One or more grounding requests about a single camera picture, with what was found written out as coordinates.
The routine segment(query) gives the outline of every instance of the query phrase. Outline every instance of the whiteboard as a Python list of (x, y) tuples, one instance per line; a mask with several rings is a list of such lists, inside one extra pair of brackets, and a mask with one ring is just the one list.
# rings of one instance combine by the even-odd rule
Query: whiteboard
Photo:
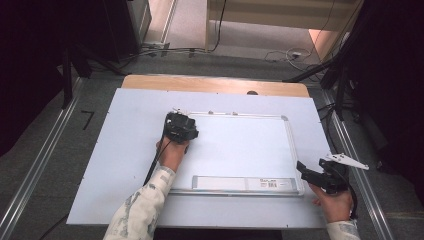
[(198, 138), (171, 194), (302, 195), (295, 146), (284, 115), (192, 113)]

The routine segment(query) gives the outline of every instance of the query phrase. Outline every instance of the black curtain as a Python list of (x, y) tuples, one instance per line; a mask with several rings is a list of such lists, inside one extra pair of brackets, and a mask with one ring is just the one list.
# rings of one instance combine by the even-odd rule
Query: black curtain
[(424, 8), (419, 1), (365, 1), (369, 9), (377, 10), (347, 61), (353, 94), (387, 140), (376, 144), (382, 162), (410, 180), (424, 203)]
[(51, 1), (0, 2), (0, 156), (63, 87), (58, 9)]

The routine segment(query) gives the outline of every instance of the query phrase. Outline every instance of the metal rail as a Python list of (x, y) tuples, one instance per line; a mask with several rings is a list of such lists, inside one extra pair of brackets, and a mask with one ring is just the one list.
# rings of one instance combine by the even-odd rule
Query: metal rail
[[(331, 93), (329, 93), (329, 90), (325, 90), (323, 94), (326, 104), (334, 102)], [(334, 126), (336, 128), (337, 134), (339, 135), (345, 153), (351, 158), (361, 162), (358, 154), (356, 153), (355, 147), (353, 146), (345, 123), (341, 122), (334, 112), (331, 117), (333, 118)], [(370, 184), (368, 176), (365, 174), (365, 171), (358, 168), (351, 168), (351, 170), (358, 183), (359, 191), (362, 194), (379, 239), (395, 239), (392, 231), (390, 230), (390, 226), (387, 223), (386, 217), (384, 216), (383, 210), (381, 209), (377, 196), (375, 195), (374, 190)]]
[(12, 232), (21, 216), (26, 204), (28, 203), (32, 192), (37, 185), (38, 180), (43, 174), (44, 168), (46, 167), (50, 156), (62, 135), (63, 129), (65, 128), (74, 108), (78, 102), (81, 88), (84, 82), (81, 78), (78, 78), (74, 85), (74, 98), (72, 99), (69, 106), (61, 110), (52, 130), (47, 136), (40, 152), (34, 160), (31, 168), (29, 169), (24, 181), (19, 187), (18, 191), (13, 196), (12, 200), (7, 207), (7, 210), (1, 220), (0, 224), (0, 239), (7, 240), (12, 235)]

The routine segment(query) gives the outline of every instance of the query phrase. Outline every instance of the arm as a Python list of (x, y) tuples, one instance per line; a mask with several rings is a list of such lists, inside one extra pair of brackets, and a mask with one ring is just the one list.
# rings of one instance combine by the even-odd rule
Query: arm
[(327, 231), (332, 240), (360, 239), (356, 225), (350, 221), (350, 208), (352, 196), (345, 191), (335, 195), (325, 193), (320, 187), (309, 184), (309, 187), (317, 195), (313, 203), (321, 206), (327, 220)]
[(188, 142), (169, 142), (165, 137), (162, 149), (165, 146), (166, 148), (159, 160), (161, 166), (153, 173), (149, 182), (116, 211), (104, 239), (153, 239), (157, 219), (188, 146)]

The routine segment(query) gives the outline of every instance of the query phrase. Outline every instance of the hand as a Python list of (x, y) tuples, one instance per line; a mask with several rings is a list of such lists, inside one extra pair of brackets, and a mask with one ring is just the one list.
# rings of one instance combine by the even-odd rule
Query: hand
[(313, 184), (309, 184), (309, 187), (318, 196), (312, 203), (322, 207), (327, 223), (349, 221), (352, 207), (352, 196), (349, 191), (329, 195)]
[[(159, 142), (156, 143), (156, 148), (159, 148)], [(171, 141), (168, 137), (163, 138), (161, 150), (163, 151), (159, 158), (161, 166), (170, 168), (172, 171), (177, 172), (178, 166), (183, 160), (185, 150), (188, 147), (189, 141), (177, 143)]]

